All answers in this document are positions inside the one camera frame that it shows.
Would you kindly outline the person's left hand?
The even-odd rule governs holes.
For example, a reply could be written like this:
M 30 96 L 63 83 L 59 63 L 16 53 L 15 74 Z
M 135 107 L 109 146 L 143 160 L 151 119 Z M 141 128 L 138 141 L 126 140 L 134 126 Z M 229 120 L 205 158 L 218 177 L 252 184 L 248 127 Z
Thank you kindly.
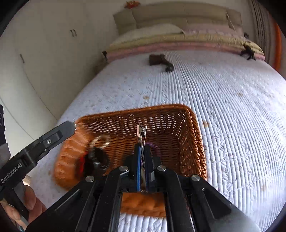
M 27 225 L 21 219 L 20 213 L 13 206 L 5 200 L 1 201 L 1 205 L 14 225 L 21 226 L 24 230 L 27 228 Z M 24 185 L 24 205 L 29 211 L 29 224 L 46 211 L 45 205 L 36 197 L 33 189 L 27 185 Z

